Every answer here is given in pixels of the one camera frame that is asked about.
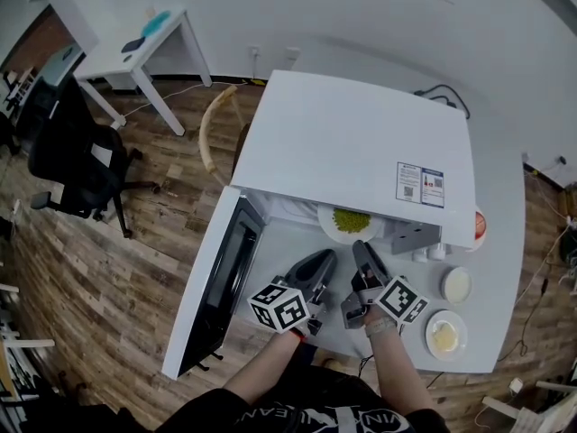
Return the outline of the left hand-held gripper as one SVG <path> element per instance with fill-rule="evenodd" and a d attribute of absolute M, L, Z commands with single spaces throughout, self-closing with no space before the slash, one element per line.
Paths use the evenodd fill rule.
<path fill-rule="evenodd" d="M 247 303 L 254 321 L 279 334 L 298 330 L 305 337 L 317 336 L 326 317 L 327 290 L 337 265 L 333 249 L 310 254 L 295 263 L 285 277 L 272 281 L 250 281 Z"/>

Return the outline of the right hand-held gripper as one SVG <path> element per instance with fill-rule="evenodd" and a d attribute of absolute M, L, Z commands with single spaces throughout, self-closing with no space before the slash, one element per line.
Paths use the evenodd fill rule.
<path fill-rule="evenodd" d="M 391 279 L 389 271 L 369 243 L 355 241 L 353 257 L 357 267 L 354 290 L 342 303 L 344 327 L 356 329 L 363 326 L 363 317 L 370 306 L 378 306 L 397 324 L 411 325 L 426 310 L 429 299 L 415 290 L 403 276 Z"/>

